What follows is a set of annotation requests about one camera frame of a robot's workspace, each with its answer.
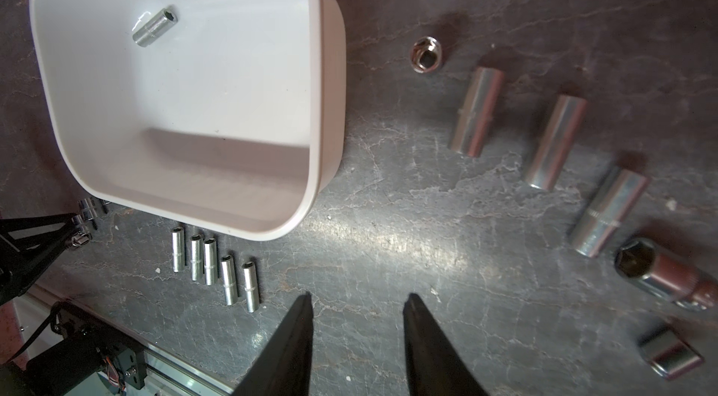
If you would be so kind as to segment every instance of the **small socket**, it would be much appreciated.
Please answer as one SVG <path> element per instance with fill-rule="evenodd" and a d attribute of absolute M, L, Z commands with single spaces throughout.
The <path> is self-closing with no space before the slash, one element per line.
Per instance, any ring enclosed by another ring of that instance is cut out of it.
<path fill-rule="evenodd" d="M 244 294 L 247 298 L 247 311 L 252 313 L 259 308 L 259 287 L 257 286 L 257 268 L 251 260 L 242 265 L 244 275 Z"/>
<path fill-rule="evenodd" d="M 162 36 L 177 23 L 177 15 L 172 8 L 162 8 L 159 13 L 152 16 L 147 24 L 142 25 L 138 31 L 132 35 L 132 40 L 140 47 L 147 47 L 155 42 L 159 36 Z"/>
<path fill-rule="evenodd" d="M 704 362 L 703 356 L 670 328 L 652 335 L 638 348 L 646 363 L 665 380 L 674 380 Z"/>
<path fill-rule="evenodd" d="M 425 36 L 411 47 L 410 60 L 414 71 L 431 73 L 442 65 L 442 45 L 431 36 Z"/>
<path fill-rule="evenodd" d="M 205 284 L 214 285 L 217 280 L 217 240 L 205 240 Z"/>
<path fill-rule="evenodd" d="M 172 271 L 178 273 L 184 270 L 184 228 L 181 226 L 172 230 Z"/>

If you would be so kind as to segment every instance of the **stone countertop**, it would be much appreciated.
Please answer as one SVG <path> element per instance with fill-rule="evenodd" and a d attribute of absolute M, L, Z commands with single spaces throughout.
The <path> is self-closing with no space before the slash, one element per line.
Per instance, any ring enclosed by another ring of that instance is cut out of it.
<path fill-rule="evenodd" d="M 172 273 L 175 222 L 113 206 L 41 284 L 238 381 L 294 299 L 313 295 L 313 395 L 405 395 L 401 309 L 418 293 L 491 395 L 709 395 L 718 315 L 623 282 L 612 250 L 641 230 L 718 275 L 718 0 L 338 0 L 347 30 L 346 146 L 297 229 L 219 236 L 255 257 L 261 310 Z M 37 70 L 28 0 L 0 0 L 0 211 L 76 210 Z M 436 36 L 447 62 L 408 64 Z M 446 144 L 476 64 L 507 74 L 483 154 Z M 556 189 L 521 181 L 558 92 L 589 108 Z M 653 181 L 595 260 L 565 242 L 611 163 Z M 636 338 L 670 321 L 706 357 L 674 383 Z"/>

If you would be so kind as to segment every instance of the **metal socket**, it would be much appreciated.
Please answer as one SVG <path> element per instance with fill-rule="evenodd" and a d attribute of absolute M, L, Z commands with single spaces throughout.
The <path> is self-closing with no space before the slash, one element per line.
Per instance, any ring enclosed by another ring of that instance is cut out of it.
<path fill-rule="evenodd" d="M 495 68 L 476 69 L 459 110 L 449 149 L 472 158 L 481 154 L 503 78 L 503 72 Z"/>
<path fill-rule="evenodd" d="M 643 359 L 665 380 L 673 380 L 703 364 L 703 357 L 667 328 L 638 345 Z"/>
<path fill-rule="evenodd" d="M 192 271 L 192 280 L 200 280 L 204 273 L 204 251 L 202 246 L 205 239 L 202 234 L 195 234 L 190 237 L 190 271 Z"/>
<path fill-rule="evenodd" d="M 184 228 L 181 226 L 172 230 L 172 271 L 178 273 L 184 270 Z"/>
<path fill-rule="evenodd" d="M 205 284 L 214 285 L 217 280 L 217 240 L 205 240 Z"/>
<path fill-rule="evenodd" d="M 560 95 L 549 122 L 538 142 L 531 165 L 524 172 L 524 181 L 531 187 L 553 190 L 566 157 L 581 126 L 588 102 L 578 96 Z"/>
<path fill-rule="evenodd" d="M 142 25 L 132 34 L 132 40 L 140 47 L 147 47 L 155 42 L 177 23 L 177 15 L 171 8 L 162 8 L 159 13 L 152 16 L 147 24 Z"/>
<path fill-rule="evenodd" d="M 616 251 L 616 271 L 628 282 L 689 311 L 718 301 L 718 281 L 650 239 L 635 237 Z"/>
<path fill-rule="evenodd" d="M 94 220 L 105 214 L 105 208 L 102 203 L 94 196 L 83 198 L 77 204 L 80 206 L 80 217 L 82 217 L 83 221 Z"/>
<path fill-rule="evenodd" d="M 435 71 L 442 60 L 442 45 L 431 36 L 419 39 L 411 47 L 411 67 L 419 74 Z"/>
<path fill-rule="evenodd" d="M 220 274 L 222 275 L 222 286 L 225 289 L 225 304 L 231 306 L 237 302 L 239 293 L 237 291 L 237 275 L 234 271 L 234 259 L 232 256 L 222 257 L 220 262 Z"/>
<path fill-rule="evenodd" d="M 257 268 L 251 260 L 242 265 L 244 275 L 244 294 L 247 298 L 247 311 L 252 313 L 259 308 L 259 287 L 257 286 Z"/>
<path fill-rule="evenodd" d="M 641 174 L 615 167 L 571 232 L 571 246 L 584 256 L 598 256 L 649 181 Z"/>

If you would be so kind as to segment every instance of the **black metal bracket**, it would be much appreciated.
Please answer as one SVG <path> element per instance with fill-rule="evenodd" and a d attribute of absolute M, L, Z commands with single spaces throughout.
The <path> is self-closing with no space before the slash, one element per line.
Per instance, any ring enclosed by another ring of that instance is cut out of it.
<path fill-rule="evenodd" d="M 76 215 L 0 220 L 0 305 L 25 293 L 65 251 Z"/>
<path fill-rule="evenodd" d="M 119 382 L 138 390 L 144 387 L 147 365 L 144 347 L 134 338 L 69 302 L 53 306 L 50 329 L 64 340 L 27 363 L 26 379 L 42 395 L 63 395 L 92 373 L 109 368 Z M 105 384 L 110 391 L 119 387 Z"/>

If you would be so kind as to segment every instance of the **socket wrench socket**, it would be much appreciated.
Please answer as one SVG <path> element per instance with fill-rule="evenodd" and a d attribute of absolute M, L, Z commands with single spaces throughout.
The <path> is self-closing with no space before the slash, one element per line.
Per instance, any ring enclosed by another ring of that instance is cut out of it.
<path fill-rule="evenodd" d="M 152 16 L 147 24 L 142 25 L 138 31 L 132 34 L 132 40 L 140 47 L 147 47 L 149 44 L 157 41 L 177 23 L 177 15 L 172 8 L 162 8 L 159 13 Z"/>
<path fill-rule="evenodd" d="M 442 45 L 431 36 L 425 36 L 411 47 L 410 60 L 414 71 L 431 73 L 442 65 Z"/>
<path fill-rule="evenodd" d="M 641 196 L 649 179 L 615 167 L 569 236 L 569 243 L 587 257 L 596 257 Z"/>
<path fill-rule="evenodd" d="M 239 293 L 237 291 L 237 275 L 234 270 L 234 259 L 232 256 L 222 257 L 220 262 L 220 274 L 222 275 L 222 286 L 225 289 L 225 304 L 231 306 L 237 302 Z"/>
<path fill-rule="evenodd" d="M 450 150 L 472 158 L 481 154 L 503 78 L 503 72 L 495 68 L 476 69 L 459 110 Z"/>
<path fill-rule="evenodd" d="M 252 313 L 259 308 L 259 287 L 257 286 L 257 268 L 251 260 L 242 265 L 244 275 L 244 294 L 247 298 L 247 311 Z"/>
<path fill-rule="evenodd" d="M 577 96 L 560 95 L 549 122 L 538 142 L 531 165 L 524 171 L 524 181 L 531 187 L 553 190 L 566 157 L 574 143 L 588 102 Z"/>
<path fill-rule="evenodd" d="M 204 273 L 205 261 L 203 245 L 205 239 L 202 234 L 195 234 L 190 237 L 190 271 L 192 272 L 192 280 L 200 280 Z"/>
<path fill-rule="evenodd" d="M 673 380 L 703 364 L 703 357 L 666 328 L 638 345 L 643 359 L 665 380 Z"/>
<path fill-rule="evenodd" d="M 181 226 L 172 230 L 172 271 L 178 273 L 184 270 L 184 228 Z"/>
<path fill-rule="evenodd" d="M 635 237 L 616 251 L 619 275 L 636 287 L 689 311 L 718 301 L 718 281 L 654 241 Z"/>
<path fill-rule="evenodd" d="M 214 285 L 217 277 L 217 240 L 210 237 L 205 240 L 205 284 Z"/>
<path fill-rule="evenodd" d="M 91 221 L 105 214 L 103 204 L 94 196 L 83 198 L 77 203 L 80 206 L 80 217 L 82 217 L 83 221 Z"/>

